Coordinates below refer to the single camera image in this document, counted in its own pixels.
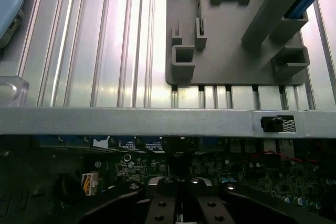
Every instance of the electronic component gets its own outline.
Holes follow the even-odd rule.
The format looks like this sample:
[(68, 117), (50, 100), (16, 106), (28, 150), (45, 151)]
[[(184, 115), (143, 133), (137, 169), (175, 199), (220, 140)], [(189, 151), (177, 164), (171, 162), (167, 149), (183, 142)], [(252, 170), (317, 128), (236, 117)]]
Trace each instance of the electronic component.
[(98, 173), (82, 174), (81, 185), (86, 196), (95, 195), (98, 186)]
[(24, 18), (24, 0), (0, 0), (0, 48), (4, 48)]
[(125, 156), (124, 156), (124, 161), (125, 162), (129, 162), (129, 161), (131, 161), (131, 155), (130, 154), (126, 154)]

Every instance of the black mount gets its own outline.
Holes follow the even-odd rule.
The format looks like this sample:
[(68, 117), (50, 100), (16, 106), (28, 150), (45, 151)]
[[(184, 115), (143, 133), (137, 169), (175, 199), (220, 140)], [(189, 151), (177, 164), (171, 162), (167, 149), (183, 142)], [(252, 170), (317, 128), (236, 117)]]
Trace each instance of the black mount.
[(334, 223), (238, 183), (219, 188), (192, 177), (154, 178), (145, 187), (127, 182), (86, 198), (39, 223)]

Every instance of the metal surface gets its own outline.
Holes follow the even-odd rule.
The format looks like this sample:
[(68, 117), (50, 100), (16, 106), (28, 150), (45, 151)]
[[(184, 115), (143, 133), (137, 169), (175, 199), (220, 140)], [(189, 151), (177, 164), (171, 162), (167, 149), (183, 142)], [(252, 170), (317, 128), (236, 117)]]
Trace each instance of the metal surface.
[[(310, 21), (301, 30), (311, 61), (305, 85), (281, 89), (252, 86), (172, 88), (165, 82), (166, 0), (26, 0), (25, 19), (11, 43), (1, 52), (0, 76), (17, 74), (29, 82), (27, 106), (169, 110), (153, 112), (152, 116), (151, 112), (132, 110), (61, 109), (57, 112), (38, 107), (1, 108), (0, 132), (64, 134), (80, 130), (86, 133), (116, 130), (125, 133), (127, 129), (122, 130), (122, 127), (131, 121), (133, 129), (129, 133), (144, 133), (145, 125), (162, 113), (164, 120), (154, 122), (156, 130), (152, 131), (154, 126), (148, 128), (152, 133), (167, 133), (160, 122), (164, 123), (170, 116), (170, 123), (177, 128), (176, 131), (171, 128), (170, 133), (215, 135), (224, 134), (225, 130), (231, 134), (241, 130), (240, 134), (249, 135), (252, 123), (243, 123), (249, 132), (245, 134), (246, 128), (237, 120), (241, 114), (246, 113), (249, 118), (257, 112), (238, 111), (235, 114), (235, 111), (227, 111), (233, 122), (237, 122), (232, 128), (233, 124), (223, 126), (221, 121), (226, 122), (227, 118), (223, 119), (224, 112), (217, 109), (334, 111), (336, 35), (332, 29), (335, 6), (336, 0), (318, 0), (308, 8)], [(201, 110), (180, 110), (187, 108)], [(334, 118), (327, 112), (326, 115), (322, 121), (331, 127)], [(68, 121), (62, 116), (69, 116)], [(189, 116), (200, 118), (196, 117), (192, 123)], [(171, 122), (175, 117), (180, 118), (178, 123)], [(89, 123), (96, 125), (97, 121), (101, 121), (101, 126), (92, 129)], [(302, 125), (306, 125), (307, 135), (312, 133), (308, 122)]]
[[(296, 132), (264, 132), (262, 117), (293, 116)], [(2, 134), (335, 138), (336, 112), (2, 107)]]

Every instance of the small black switch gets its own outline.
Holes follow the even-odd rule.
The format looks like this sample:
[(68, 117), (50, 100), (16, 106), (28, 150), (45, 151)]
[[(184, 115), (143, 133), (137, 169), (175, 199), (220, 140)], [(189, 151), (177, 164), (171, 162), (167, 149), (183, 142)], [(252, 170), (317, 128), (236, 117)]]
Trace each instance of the small black switch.
[(283, 132), (283, 119), (280, 116), (263, 116), (261, 118), (261, 127), (264, 132)]

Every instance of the gray plastic mold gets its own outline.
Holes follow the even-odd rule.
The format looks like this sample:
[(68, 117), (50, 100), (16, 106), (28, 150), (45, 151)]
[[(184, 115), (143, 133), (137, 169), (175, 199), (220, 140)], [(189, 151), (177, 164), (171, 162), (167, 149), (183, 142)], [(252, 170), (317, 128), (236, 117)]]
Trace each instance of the gray plastic mold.
[[(306, 81), (309, 65), (290, 62), (284, 48), (301, 48), (299, 29), (308, 21), (284, 15), (295, 0), (201, 0), (203, 31), (199, 29), (197, 0), (167, 0), (166, 81), (171, 85), (298, 85)], [(194, 45), (193, 69), (181, 74), (173, 46)], [(274, 72), (273, 61), (288, 63)], [(300, 63), (295, 71), (292, 63)]]
[(191, 80), (194, 74), (193, 63), (195, 46), (173, 46), (172, 71), (180, 80)]

